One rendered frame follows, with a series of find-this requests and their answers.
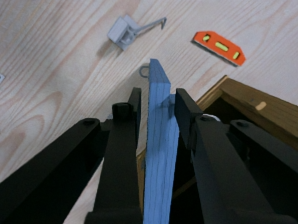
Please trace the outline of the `grey metal hook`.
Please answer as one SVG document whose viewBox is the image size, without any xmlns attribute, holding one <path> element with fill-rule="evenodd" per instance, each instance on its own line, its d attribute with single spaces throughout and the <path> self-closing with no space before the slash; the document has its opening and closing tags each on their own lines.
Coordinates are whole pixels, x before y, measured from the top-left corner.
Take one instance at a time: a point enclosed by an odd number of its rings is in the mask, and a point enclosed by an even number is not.
<svg viewBox="0 0 298 224">
<path fill-rule="evenodd" d="M 132 35 L 133 35 L 133 34 L 134 34 L 134 39 L 135 39 L 135 37 L 136 37 L 136 35 L 137 35 L 137 32 L 139 32 L 139 31 L 141 31 L 141 30 L 143 30 L 143 29 L 145 29 L 145 28 L 147 28 L 147 27 L 150 27 L 150 26 L 152 26 L 152 25 L 154 25 L 154 24 L 156 24 L 156 23 L 158 23 L 158 22 L 161 22 L 161 21 L 163 21 L 163 20 L 164 20 L 164 22 L 163 22 L 163 25 L 162 25 L 162 29 L 164 29 L 164 26 L 165 26 L 166 21 L 167 21 L 167 17 L 163 17 L 163 18 L 161 18 L 161 19 L 159 19 L 159 20 L 156 20 L 156 21 L 154 21 L 154 22 L 152 22 L 152 23 L 149 23 L 149 24 L 147 24 L 147 25 L 145 25 L 145 26 L 143 26 L 143 27 L 140 27 L 140 28 L 138 28 L 138 29 L 132 31 L 132 32 L 130 33 L 130 35 L 129 35 L 129 39 L 132 40 Z"/>
</svg>

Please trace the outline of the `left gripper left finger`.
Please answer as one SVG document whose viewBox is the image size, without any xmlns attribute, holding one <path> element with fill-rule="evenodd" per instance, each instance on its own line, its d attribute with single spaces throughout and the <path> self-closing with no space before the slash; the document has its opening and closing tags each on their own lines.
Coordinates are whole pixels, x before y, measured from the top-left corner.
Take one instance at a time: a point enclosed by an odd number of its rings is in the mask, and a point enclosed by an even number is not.
<svg viewBox="0 0 298 224">
<path fill-rule="evenodd" d="M 128 102 L 112 105 L 105 122 L 78 121 L 0 182 L 0 224 L 63 224 L 103 157 L 93 210 L 83 224 L 142 224 L 140 121 L 138 87 Z"/>
</svg>

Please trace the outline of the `orange torpedo level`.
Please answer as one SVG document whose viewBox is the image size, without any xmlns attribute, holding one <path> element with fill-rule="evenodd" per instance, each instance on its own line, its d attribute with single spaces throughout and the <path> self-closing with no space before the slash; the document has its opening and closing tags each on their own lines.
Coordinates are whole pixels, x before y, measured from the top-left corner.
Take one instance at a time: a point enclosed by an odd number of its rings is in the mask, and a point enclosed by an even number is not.
<svg viewBox="0 0 298 224">
<path fill-rule="evenodd" d="M 205 34 L 207 34 L 208 36 L 204 37 Z M 204 42 L 204 40 L 207 41 Z M 239 46 L 237 46 L 236 44 L 232 43 L 231 41 L 227 40 L 226 38 L 222 37 L 214 31 L 198 31 L 195 37 L 193 38 L 193 41 L 239 67 L 241 67 L 246 60 Z M 218 43 L 218 41 L 220 44 Z"/>
</svg>

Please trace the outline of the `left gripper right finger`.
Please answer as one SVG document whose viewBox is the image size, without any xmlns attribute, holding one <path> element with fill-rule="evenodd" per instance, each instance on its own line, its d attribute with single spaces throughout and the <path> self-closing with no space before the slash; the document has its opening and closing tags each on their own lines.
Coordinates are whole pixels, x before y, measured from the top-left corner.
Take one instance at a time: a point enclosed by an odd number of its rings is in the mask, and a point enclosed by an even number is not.
<svg viewBox="0 0 298 224">
<path fill-rule="evenodd" d="M 204 114 L 184 88 L 176 88 L 174 115 L 205 224 L 298 224 L 297 150 L 246 120 L 227 125 Z"/>
</svg>

